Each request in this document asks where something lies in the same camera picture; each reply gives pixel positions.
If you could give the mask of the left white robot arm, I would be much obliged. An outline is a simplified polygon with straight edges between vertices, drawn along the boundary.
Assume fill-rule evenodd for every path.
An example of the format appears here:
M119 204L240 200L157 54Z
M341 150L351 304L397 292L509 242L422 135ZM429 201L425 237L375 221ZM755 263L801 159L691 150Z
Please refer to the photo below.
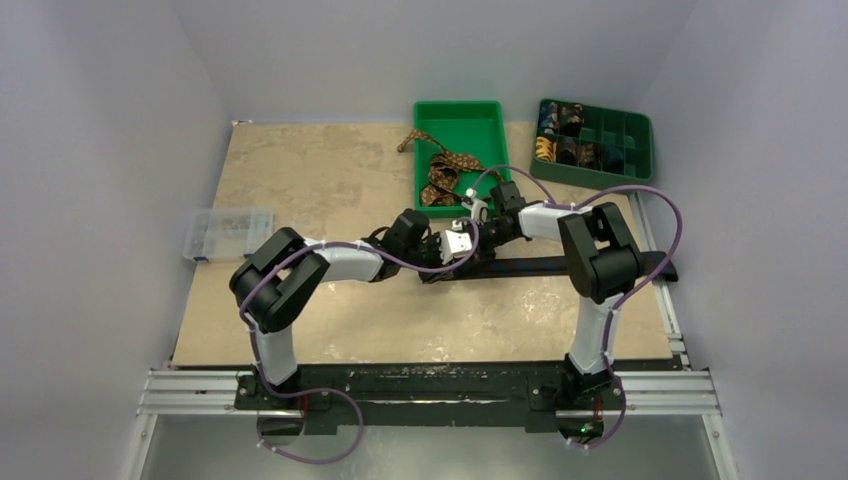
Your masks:
M406 209L392 225L351 242L308 239L284 227L247 258L229 288L250 335L264 401L284 409L297 399L293 324L321 284L381 282L402 268L438 276L463 263L443 259L429 226L424 214Z

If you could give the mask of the bright green plastic tray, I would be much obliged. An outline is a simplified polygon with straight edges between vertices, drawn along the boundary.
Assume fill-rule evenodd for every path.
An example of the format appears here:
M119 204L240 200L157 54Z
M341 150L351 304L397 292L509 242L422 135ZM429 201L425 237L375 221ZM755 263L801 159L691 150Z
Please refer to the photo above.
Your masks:
M509 162L503 115L497 101L419 101L413 107L413 125L450 151L476 157L485 168ZM467 210L456 203L450 206L422 203L420 193L429 183L430 161L439 148L424 139L416 139L410 149L414 158L415 208L431 219L465 215Z

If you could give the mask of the dark green compartment organizer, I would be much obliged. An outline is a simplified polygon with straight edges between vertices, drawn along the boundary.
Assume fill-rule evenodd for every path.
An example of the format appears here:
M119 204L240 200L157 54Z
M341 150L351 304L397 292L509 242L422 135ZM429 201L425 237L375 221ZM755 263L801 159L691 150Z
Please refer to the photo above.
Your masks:
M540 101L562 103L580 103L546 98ZM611 145L621 148L625 154L625 172L622 175L591 170L579 165L563 165L557 162L540 161L535 157L535 140L545 136L558 140L560 133L545 134L538 128L539 113L535 127L534 147L531 156L530 172L541 180L567 184L594 190L604 190L614 186L628 184L648 184L652 181L654 169L653 128L651 120L640 113L608 109L593 105L584 105L585 121L580 135L575 138L579 145L595 143L601 147Z

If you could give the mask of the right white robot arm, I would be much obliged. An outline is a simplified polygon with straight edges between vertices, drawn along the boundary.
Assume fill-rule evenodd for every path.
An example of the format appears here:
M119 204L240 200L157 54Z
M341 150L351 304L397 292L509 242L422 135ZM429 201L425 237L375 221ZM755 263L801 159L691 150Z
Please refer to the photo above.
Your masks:
M513 181L491 188L489 196L495 216L480 227L482 246L497 247L518 238L558 240L562 245L579 309L555 397L584 407L612 381L611 337L620 302L643 275L643 255L614 203L582 208L529 203Z

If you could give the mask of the dark navy striped tie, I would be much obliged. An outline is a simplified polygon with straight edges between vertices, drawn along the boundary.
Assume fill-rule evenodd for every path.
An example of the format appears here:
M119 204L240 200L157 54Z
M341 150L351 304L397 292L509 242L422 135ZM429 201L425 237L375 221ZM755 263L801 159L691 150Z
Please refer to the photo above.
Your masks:
M643 275L651 273L665 258L666 252L646 251L642 253ZM569 270L565 257L528 257L513 259L477 259L444 274L419 273L424 284L439 281L477 280L489 278L521 278L568 276ZM659 272L657 278L667 282L678 282L679 275L674 264L669 261Z

